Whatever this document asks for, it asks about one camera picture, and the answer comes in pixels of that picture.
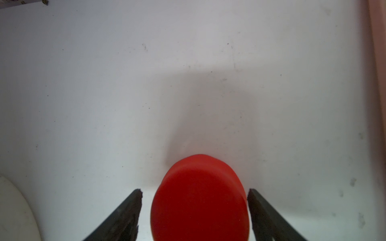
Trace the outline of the pink plastic tray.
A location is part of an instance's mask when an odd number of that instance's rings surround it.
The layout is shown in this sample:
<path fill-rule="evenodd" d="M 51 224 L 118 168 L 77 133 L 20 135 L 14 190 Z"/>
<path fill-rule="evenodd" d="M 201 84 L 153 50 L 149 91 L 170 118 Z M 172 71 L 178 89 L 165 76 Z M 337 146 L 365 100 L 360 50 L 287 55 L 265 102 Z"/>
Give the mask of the pink plastic tray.
<path fill-rule="evenodd" d="M 384 140 L 386 139 L 386 1 L 369 0 L 372 36 L 380 93 Z"/>

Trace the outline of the cream waste bin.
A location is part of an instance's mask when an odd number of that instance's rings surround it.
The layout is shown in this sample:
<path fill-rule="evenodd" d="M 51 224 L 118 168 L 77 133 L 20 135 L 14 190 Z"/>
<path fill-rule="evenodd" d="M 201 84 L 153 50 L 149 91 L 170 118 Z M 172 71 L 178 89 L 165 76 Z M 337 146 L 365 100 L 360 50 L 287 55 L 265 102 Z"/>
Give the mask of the cream waste bin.
<path fill-rule="evenodd" d="M 4 176 L 1 176 L 1 240 L 42 240 L 28 202 L 19 189 Z"/>

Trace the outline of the red jar lid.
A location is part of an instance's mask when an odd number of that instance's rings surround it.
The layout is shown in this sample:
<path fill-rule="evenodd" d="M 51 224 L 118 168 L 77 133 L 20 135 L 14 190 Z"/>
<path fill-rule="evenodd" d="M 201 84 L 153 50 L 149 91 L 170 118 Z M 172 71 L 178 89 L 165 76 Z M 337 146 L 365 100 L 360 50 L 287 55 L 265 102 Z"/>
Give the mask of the red jar lid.
<path fill-rule="evenodd" d="M 244 187 L 219 159 L 203 154 L 184 158 L 157 189 L 150 225 L 155 241 L 247 241 Z"/>

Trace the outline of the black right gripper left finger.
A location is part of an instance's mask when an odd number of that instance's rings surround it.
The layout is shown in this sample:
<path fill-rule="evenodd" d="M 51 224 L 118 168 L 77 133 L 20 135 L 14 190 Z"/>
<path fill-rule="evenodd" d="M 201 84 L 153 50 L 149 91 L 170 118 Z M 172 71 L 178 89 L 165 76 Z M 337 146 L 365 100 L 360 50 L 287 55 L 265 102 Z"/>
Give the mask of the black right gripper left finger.
<path fill-rule="evenodd" d="M 85 241 L 136 241 L 143 193 L 134 190 Z"/>

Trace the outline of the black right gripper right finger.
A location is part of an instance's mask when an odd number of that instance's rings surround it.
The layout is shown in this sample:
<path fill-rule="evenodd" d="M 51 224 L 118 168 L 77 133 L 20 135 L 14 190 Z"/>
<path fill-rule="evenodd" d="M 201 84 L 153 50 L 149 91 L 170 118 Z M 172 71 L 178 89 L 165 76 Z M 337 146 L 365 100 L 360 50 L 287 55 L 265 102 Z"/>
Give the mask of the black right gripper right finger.
<path fill-rule="evenodd" d="M 257 241 L 306 241 L 257 190 L 249 190 L 247 201 Z"/>

